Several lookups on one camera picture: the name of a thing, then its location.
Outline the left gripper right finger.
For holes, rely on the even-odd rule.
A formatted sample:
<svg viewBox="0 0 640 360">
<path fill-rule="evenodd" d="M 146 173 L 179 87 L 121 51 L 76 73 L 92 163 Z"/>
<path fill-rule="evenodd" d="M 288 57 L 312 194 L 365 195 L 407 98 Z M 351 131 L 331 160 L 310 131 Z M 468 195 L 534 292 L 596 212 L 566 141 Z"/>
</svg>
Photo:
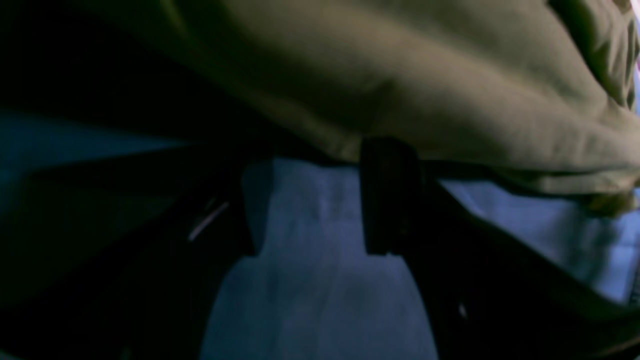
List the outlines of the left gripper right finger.
<svg viewBox="0 0 640 360">
<path fill-rule="evenodd" d="M 637 360 L 639 308 L 616 304 L 478 218 L 411 146 L 360 148 L 366 251 L 406 262 L 441 360 Z"/>
</svg>

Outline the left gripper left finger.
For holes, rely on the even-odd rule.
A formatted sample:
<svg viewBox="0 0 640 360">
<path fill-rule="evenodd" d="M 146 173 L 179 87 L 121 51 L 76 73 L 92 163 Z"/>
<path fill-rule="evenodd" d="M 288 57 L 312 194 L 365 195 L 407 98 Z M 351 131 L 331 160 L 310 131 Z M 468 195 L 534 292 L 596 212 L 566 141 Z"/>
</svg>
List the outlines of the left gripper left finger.
<svg viewBox="0 0 640 360">
<path fill-rule="evenodd" d="M 259 253 L 243 176 L 270 161 L 246 148 L 168 210 L 41 294 L 1 311 L 1 350 L 21 360 L 196 360 L 224 277 Z"/>
</svg>

